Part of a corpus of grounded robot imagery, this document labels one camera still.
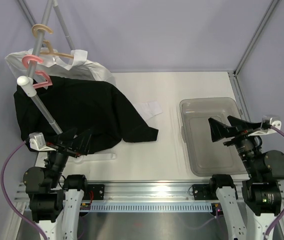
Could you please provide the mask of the black shirt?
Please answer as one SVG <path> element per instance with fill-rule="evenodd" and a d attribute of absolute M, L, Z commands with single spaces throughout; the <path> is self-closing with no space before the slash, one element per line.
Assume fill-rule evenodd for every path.
<path fill-rule="evenodd" d="M 150 127 L 130 101 L 105 81 L 52 76 L 52 86 L 37 89 L 38 96 L 63 132 L 91 133 L 91 154 L 120 141 L 155 142 L 158 130 Z"/>

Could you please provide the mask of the pink hanger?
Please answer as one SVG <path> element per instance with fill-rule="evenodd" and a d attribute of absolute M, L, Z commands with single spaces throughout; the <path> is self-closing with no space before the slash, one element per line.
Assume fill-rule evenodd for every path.
<path fill-rule="evenodd" d="M 39 56 L 32 55 L 32 54 L 26 55 L 26 56 L 24 56 L 22 58 L 22 64 L 24 65 L 24 67 L 26 69 L 29 68 L 30 61 L 35 61 L 38 64 L 42 64 L 44 62 L 43 59 L 40 58 Z M 45 82 L 40 82 L 40 83 L 33 84 L 33 87 L 35 89 L 43 88 L 43 87 L 49 87 L 49 86 L 53 85 L 50 76 L 45 71 L 35 70 L 35 74 L 39 75 L 39 76 L 42 76 L 46 80 Z"/>

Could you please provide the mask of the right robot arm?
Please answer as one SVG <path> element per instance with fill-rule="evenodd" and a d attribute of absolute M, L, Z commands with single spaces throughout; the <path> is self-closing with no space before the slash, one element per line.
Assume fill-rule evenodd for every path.
<path fill-rule="evenodd" d="M 261 136 L 281 128 L 276 116 L 264 116 L 252 123 L 229 115 L 230 125 L 209 118 L 211 139 L 223 138 L 224 145 L 235 146 L 249 179 L 242 182 L 242 197 L 246 204 L 247 221 L 237 203 L 237 191 L 228 174 L 214 174 L 209 180 L 208 192 L 222 206 L 230 240 L 261 240 L 272 238 L 273 221 L 281 212 L 281 191 L 278 182 L 284 180 L 284 153 L 278 150 L 261 151 Z"/>

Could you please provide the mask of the beige wooden hanger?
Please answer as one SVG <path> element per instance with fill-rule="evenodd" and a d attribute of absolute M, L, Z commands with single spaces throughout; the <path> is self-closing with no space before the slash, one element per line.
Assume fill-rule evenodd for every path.
<path fill-rule="evenodd" d="M 53 34 L 54 33 L 54 31 L 50 27 L 48 27 L 48 26 L 46 26 L 44 24 L 35 24 L 35 25 L 33 25 L 32 26 L 32 33 L 33 33 L 35 38 L 38 37 L 38 31 L 45 31 L 45 32 L 47 32 L 49 34 Z M 51 56 L 55 56 L 55 57 L 62 57 L 62 58 L 68 58 L 68 59 L 73 59 L 74 58 L 74 56 L 71 55 L 71 54 L 54 51 L 54 49 L 53 49 L 53 47 L 52 47 L 52 45 L 51 45 L 49 40 L 45 40 L 44 39 L 43 43 L 47 46 L 48 50 L 41 51 L 40 55 L 51 55 Z"/>

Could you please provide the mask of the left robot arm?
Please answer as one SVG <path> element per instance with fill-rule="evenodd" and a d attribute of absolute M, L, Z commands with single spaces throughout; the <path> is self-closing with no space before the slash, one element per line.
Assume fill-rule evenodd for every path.
<path fill-rule="evenodd" d="M 50 141 L 41 132 L 29 135 L 30 147 L 48 154 L 44 167 L 31 167 L 23 176 L 32 219 L 45 240 L 76 240 L 82 200 L 89 196 L 92 202 L 94 198 L 83 174 L 67 176 L 57 188 L 68 159 L 89 153 L 91 130 L 76 132 L 69 130 Z"/>

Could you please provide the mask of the white shirt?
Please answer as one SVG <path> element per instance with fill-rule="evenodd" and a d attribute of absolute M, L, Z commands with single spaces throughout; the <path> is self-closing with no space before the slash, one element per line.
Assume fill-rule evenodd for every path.
<path fill-rule="evenodd" d="M 14 77 L 25 76 L 27 69 L 22 63 L 22 58 L 31 54 L 32 49 L 14 52 L 5 57 L 5 61 Z M 78 80 L 104 81 L 116 84 L 111 72 L 98 62 L 87 59 L 87 51 L 76 49 L 71 51 L 73 58 L 63 60 L 59 56 L 40 55 L 42 63 L 37 64 L 37 69 L 50 76 L 57 76 Z"/>

